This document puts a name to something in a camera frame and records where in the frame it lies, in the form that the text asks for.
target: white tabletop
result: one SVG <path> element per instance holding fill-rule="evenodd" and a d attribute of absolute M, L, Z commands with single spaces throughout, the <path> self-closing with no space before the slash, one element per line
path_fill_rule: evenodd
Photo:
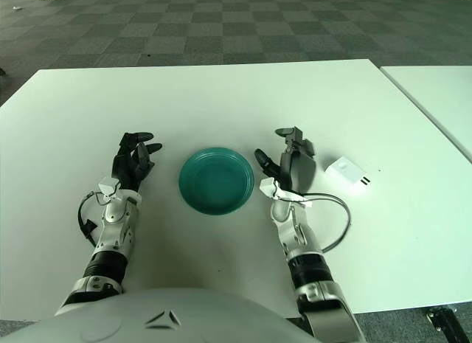
<path fill-rule="evenodd" d="M 224 216 L 188 207 L 181 166 L 225 146 L 278 160 L 274 129 L 296 125 L 316 149 L 312 190 L 353 212 L 346 240 L 327 254 L 356 313 L 472 299 L 469 162 L 368 60 L 241 66 L 46 70 L 0 108 L 0 309 L 3 319 L 51 316 L 92 252 L 77 225 L 80 199 L 111 172 L 125 131 L 164 148 L 143 182 L 129 291 L 196 286 L 296 314 L 288 268 L 255 187 Z M 362 193 L 322 172 L 346 156 L 367 171 Z M 87 214 L 99 220 L 100 208 Z M 335 204 L 308 213 L 322 245 L 344 226 Z"/>
<path fill-rule="evenodd" d="M 472 66 L 381 70 L 472 162 Z"/>

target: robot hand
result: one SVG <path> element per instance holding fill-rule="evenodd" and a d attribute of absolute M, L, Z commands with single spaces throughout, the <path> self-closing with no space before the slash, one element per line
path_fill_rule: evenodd
<path fill-rule="evenodd" d="M 263 172 L 274 178 L 285 191 L 305 193 L 315 176 L 315 154 L 310 140 L 303 139 L 303 132 L 297 127 L 277 129 L 275 133 L 285 138 L 286 149 L 280 157 L 280 166 L 273 162 L 261 149 L 254 155 Z"/>
<path fill-rule="evenodd" d="M 152 133 L 125 133 L 119 143 L 119 150 L 113 160 L 111 176 L 118 179 L 123 190 L 138 191 L 154 163 L 149 155 L 162 148 L 162 144 L 145 145 L 154 137 Z"/>

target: green ceramic plate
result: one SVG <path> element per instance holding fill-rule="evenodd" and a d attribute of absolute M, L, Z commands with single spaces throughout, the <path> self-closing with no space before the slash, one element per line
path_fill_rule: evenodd
<path fill-rule="evenodd" d="M 200 150 L 185 162 L 178 178 L 185 201 L 208 215 L 228 214 L 241 207 L 253 186 L 251 165 L 226 148 Z"/>

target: cable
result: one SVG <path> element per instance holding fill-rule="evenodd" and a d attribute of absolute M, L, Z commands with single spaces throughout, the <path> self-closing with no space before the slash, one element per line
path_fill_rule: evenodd
<path fill-rule="evenodd" d="M 112 194 L 110 194 L 109 196 L 112 196 L 114 195 L 119 186 L 121 185 L 121 182 L 118 182 L 116 185 L 115 185 L 115 189 L 113 191 Z M 95 243 L 93 237 L 91 236 L 91 232 L 94 231 L 96 228 L 97 228 L 97 225 L 93 222 L 93 221 L 90 221 L 90 220 L 87 220 L 86 223 L 84 224 L 83 223 L 83 220 L 82 220 L 82 207 L 83 205 L 85 204 L 85 202 L 87 200 L 89 200 L 91 197 L 93 197 L 95 195 L 95 199 L 97 199 L 97 203 L 104 207 L 106 204 L 109 204 L 111 202 L 111 198 L 110 200 L 108 200 L 106 203 L 102 203 L 100 202 L 99 198 L 98 198 L 98 195 L 99 194 L 103 194 L 102 192 L 96 192 L 94 190 L 90 191 L 89 193 L 87 193 L 87 195 L 82 199 L 82 201 L 80 202 L 80 205 L 79 205 L 79 210 L 77 211 L 77 220 L 79 222 L 79 227 L 80 227 L 80 231 L 83 233 L 83 235 L 86 237 L 86 239 L 95 247 L 97 244 Z"/>
<path fill-rule="evenodd" d="M 94 195 L 97 196 L 97 193 L 93 190 L 90 193 L 88 193 L 82 199 L 82 201 L 80 202 L 79 210 L 77 211 L 77 220 L 79 222 L 80 231 L 83 233 L 83 235 L 86 237 L 86 239 L 92 244 L 93 247 L 95 247 L 97 244 L 95 243 L 94 239 L 92 238 L 91 232 L 97 227 L 97 225 L 95 225 L 90 220 L 87 220 L 85 224 L 83 223 L 83 220 L 82 220 L 82 207 L 85 204 L 85 202 L 87 200 L 89 200 L 91 197 L 93 197 Z"/>
<path fill-rule="evenodd" d="M 344 202 L 342 199 L 339 197 L 336 197 L 335 195 L 329 194 L 329 193 L 296 193 L 302 197 L 305 196 L 316 196 L 316 197 L 324 197 L 324 198 L 312 198 L 312 199 L 307 199 L 306 201 L 291 201 L 290 199 L 279 199 L 280 201 L 287 201 L 287 202 L 292 202 L 292 203 L 305 203 L 307 201 L 332 201 L 333 203 L 341 205 L 344 210 L 346 211 L 347 214 L 347 221 L 346 221 L 346 226 L 344 227 L 344 230 L 342 231 L 341 235 L 334 240 L 329 246 L 326 246 L 323 248 L 323 253 L 326 253 L 328 251 L 331 251 L 335 247 L 337 247 L 343 239 L 347 235 L 347 231 L 351 227 L 351 221 L 352 221 L 352 215 L 349 207 L 347 206 L 346 202 Z"/>

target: floor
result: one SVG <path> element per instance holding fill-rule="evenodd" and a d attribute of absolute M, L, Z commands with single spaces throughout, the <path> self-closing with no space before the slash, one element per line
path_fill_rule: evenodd
<path fill-rule="evenodd" d="M 0 105 L 38 69 L 351 58 L 472 65 L 471 19 L 472 0 L 0 0 Z M 457 307 L 472 337 L 472 304 Z M 369 342 L 446 342 L 422 309 L 358 320 Z M 0 322 L 0 336 L 25 324 Z"/>

